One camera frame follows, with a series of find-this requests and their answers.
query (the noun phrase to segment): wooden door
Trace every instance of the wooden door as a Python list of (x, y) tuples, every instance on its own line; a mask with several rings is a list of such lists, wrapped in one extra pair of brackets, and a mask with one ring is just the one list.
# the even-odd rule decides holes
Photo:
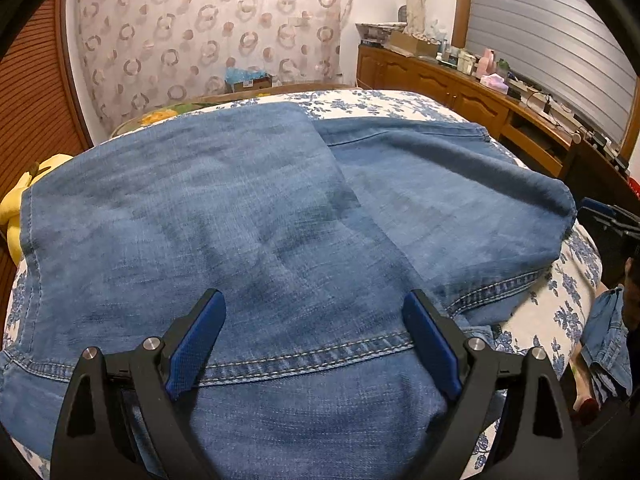
[(451, 107), (467, 121), (482, 124), (492, 137), (500, 137), (500, 128), (507, 118), (508, 108), (465, 84), (452, 88)]
[(423, 63), (416, 63), (417, 73), (414, 80), (415, 92), (426, 95), (441, 105), (450, 107), (452, 101), (452, 89), (455, 82), (447, 74), (430, 70)]
[(414, 75), (406, 59), (388, 59), (383, 67), (381, 89), (383, 90), (409, 90), (414, 85)]
[(358, 73), (356, 75), (358, 86), (367, 90), (376, 89), (381, 70), (382, 66), (374, 49), (361, 46), (358, 50)]

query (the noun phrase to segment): blue floral pattern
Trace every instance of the blue floral pattern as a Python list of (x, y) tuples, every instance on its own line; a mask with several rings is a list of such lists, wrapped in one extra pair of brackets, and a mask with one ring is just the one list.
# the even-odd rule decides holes
[(49, 480), (50, 462), (37, 456), (33, 451), (24, 447), (20, 442), (15, 439), (11, 439), (17, 447), (20, 454), (24, 459), (33, 467), (33, 469), (44, 479)]
[[(274, 102), (297, 103), (313, 119), (368, 116), (413, 121), (465, 122), (462, 117), (447, 107), (418, 94), (361, 89), (266, 96), (215, 105), (192, 113), (213, 113), (225, 108)], [(109, 142), (119, 142), (123, 136)], [(513, 153), (496, 140), (491, 139), (491, 142), (498, 152), (507, 155), (518, 166), (526, 168)], [(26, 264), (22, 262), (20, 268), (23, 271), (18, 271), (5, 322), (4, 340), (9, 344), (17, 339), (20, 316), (23, 312)], [(550, 355), (556, 374), (561, 375), (567, 365), (568, 356), (582, 333), (591, 308), (588, 298), (594, 298), (595, 287), (600, 281), (601, 273), (602, 264), (598, 252), (589, 235), (576, 222), (567, 240), (562, 243), (558, 260), (530, 288), (528, 296), (511, 319), (499, 327), (494, 327), (497, 349), (503, 352), (525, 354), (529, 348), (540, 346)], [(497, 422), (492, 424), (481, 434), (463, 478), (478, 473), (484, 467), (494, 442), (497, 424)], [(48, 463), (46, 461), (33, 455), (31, 464), (43, 478), (47, 478)]]

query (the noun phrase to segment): yellow pillow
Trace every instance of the yellow pillow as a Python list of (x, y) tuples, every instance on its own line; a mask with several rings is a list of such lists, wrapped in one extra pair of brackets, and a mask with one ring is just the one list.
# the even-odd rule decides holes
[(61, 153), (48, 158), (39, 165), (35, 176), (32, 176), (31, 173), (23, 174), (18, 180), (18, 184), (0, 202), (0, 227), (6, 225), (6, 241), (9, 245), (9, 254), (16, 267), (22, 259), (22, 248), (20, 247), (20, 204), (22, 203), (22, 192), (47, 173), (72, 158), (70, 155)]

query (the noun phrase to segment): window blind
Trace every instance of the window blind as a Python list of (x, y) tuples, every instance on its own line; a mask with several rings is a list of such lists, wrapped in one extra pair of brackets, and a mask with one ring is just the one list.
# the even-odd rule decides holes
[(622, 140), (636, 73), (585, 0), (471, 0), (466, 47), (480, 55), (495, 50), (512, 70)]

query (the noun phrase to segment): red object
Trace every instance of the red object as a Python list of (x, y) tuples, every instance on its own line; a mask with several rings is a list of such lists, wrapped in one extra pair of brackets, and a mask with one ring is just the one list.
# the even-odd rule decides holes
[(638, 198), (640, 198), (640, 184), (638, 184), (634, 179), (629, 177), (629, 187), (633, 190)]
[(596, 399), (585, 399), (585, 401), (580, 405), (577, 412), (572, 414), (572, 418), (575, 420), (576, 418), (580, 420), (580, 423), (583, 426), (588, 426), (591, 424), (600, 413), (600, 407), (598, 406), (598, 401)]

